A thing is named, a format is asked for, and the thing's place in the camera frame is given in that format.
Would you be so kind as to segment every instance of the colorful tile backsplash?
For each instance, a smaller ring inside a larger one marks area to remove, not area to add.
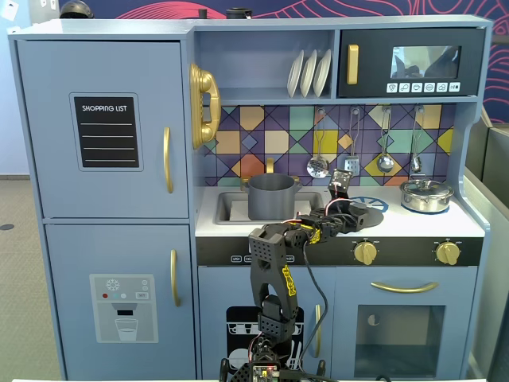
[[[387,153],[394,159],[394,169],[382,173],[376,162],[383,144],[383,106],[359,106],[359,134],[354,147],[361,170],[351,185],[400,185],[409,178],[414,107],[391,106]],[[201,150],[205,156],[206,184],[240,185],[241,177],[263,173],[266,160],[273,158],[275,172],[297,175],[303,185],[327,185],[328,177],[313,179],[306,170],[308,160],[318,151],[317,136],[321,133],[315,134],[315,128],[323,123],[321,152],[331,169],[342,168],[345,157],[351,153],[357,117],[352,118],[351,136],[350,106],[323,106],[324,116],[317,113],[319,108],[223,107],[216,139]],[[418,115],[415,127],[419,132],[423,125],[418,141],[421,173],[438,181],[444,181],[447,175],[455,109],[454,104],[426,105],[424,119]]]

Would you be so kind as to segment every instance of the gold knob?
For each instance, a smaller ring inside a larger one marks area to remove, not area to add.
[[[356,249],[354,249],[354,254],[361,263],[370,265],[376,257],[376,247],[368,242],[359,243],[356,245]]]
[[[444,264],[454,265],[460,257],[460,249],[455,243],[445,242],[440,244],[436,250],[437,258]]]

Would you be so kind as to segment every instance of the toy kitchen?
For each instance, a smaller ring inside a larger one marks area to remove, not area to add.
[[[235,373],[261,333],[250,234],[313,218],[328,237],[286,252],[286,366],[464,379],[490,232],[464,162],[491,36],[466,15],[11,34],[62,377]]]

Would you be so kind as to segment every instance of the gray pot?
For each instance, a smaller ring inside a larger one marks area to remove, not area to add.
[[[448,185],[427,179],[404,181],[399,188],[402,206],[423,213],[445,211],[454,194]]]
[[[302,187],[282,173],[263,173],[243,183],[251,220],[287,220],[295,213],[295,194]]]

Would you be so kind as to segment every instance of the cabinet door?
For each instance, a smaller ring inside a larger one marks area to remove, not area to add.
[[[305,267],[291,267],[290,270],[297,287],[298,305],[302,309],[297,316],[292,357],[288,363],[291,368],[296,368],[296,360],[317,322],[316,308],[320,306],[323,313],[324,302]],[[333,267],[313,268],[330,305],[321,328],[321,346],[318,349],[317,339],[313,340],[302,362],[304,369],[313,374],[319,360],[325,360],[327,375],[330,375],[335,272]],[[247,362],[249,342],[259,333],[258,309],[253,303],[249,267],[201,267],[198,276],[203,378],[217,379],[222,358],[230,359],[231,372]]]
[[[188,217],[180,45],[18,47],[44,216]]]
[[[332,378],[459,379],[476,272],[338,267]]]
[[[46,233],[69,380],[196,378],[188,226]]]

